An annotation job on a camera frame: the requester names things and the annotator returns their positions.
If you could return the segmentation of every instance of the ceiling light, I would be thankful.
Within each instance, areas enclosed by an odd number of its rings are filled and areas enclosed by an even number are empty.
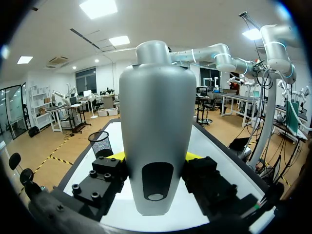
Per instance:
[[[4,59],[7,59],[10,55],[10,50],[9,47],[7,45],[3,45],[1,48],[1,56]]]
[[[18,60],[18,64],[28,64],[32,59],[32,56],[21,56]]]
[[[79,6],[92,20],[117,12],[114,0],[88,0]]]
[[[246,31],[243,33],[245,37],[249,40],[258,40],[261,39],[261,33],[258,29],[254,28],[252,30]]]
[[[128,36],[121,36],[121,37],[116,37],[116,38],[110,38],[109,41],[111,42],[111,44],[113,46],[130,44]]]

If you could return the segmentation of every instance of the black mesh trash can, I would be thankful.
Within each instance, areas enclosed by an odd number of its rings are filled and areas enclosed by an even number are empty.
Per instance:
[[[96,158],[103,156],[108,157],[113,155],[111,143],[109,142],[108,132],[96,132],[89,135],[88,140],[91,143],[92,149]]]

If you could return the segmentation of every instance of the standing fan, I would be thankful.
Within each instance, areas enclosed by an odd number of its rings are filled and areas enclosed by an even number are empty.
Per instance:
[[[96,97],[94,96],[94,94],[89,94],[88,96],[88,100],[91,102],[91,110],[92,110],[92,116],[91,118],[97,118],[98,116],[95,116],[94,113],[93,113],[93,104],[92,102],[96,99]]]

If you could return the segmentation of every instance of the green panel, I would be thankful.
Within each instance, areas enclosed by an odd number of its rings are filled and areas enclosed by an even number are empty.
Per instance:
[[[296,114],[298,115],[299,104],[292,102],[292,106],[293,106]],[[297,134],[299,123],[298,123],[298,120],[296,119],[296,117],[292,111],[292,107],[291,107],[289,101],[287,101],[286,110],[287,110],[286,111],[286,125],[292,132],[295,132]]]

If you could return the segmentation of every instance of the yellow pad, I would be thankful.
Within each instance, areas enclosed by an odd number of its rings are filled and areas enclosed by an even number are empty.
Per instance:
[[[109,156],[109,157],[107,157],[107,158],[113,158],[113,157],[116,158],[116,159],[119,159],[120,161],[123,161],[124,158],[125,158],[125,152],[120,152],[120,153],[118,153],[118,154]],[[192,160],[192,159],[194,159],[194,158],[202,158],[202,157],[187,152],[187,154],[186,154],[186,160],[187,160],[187,161]]]

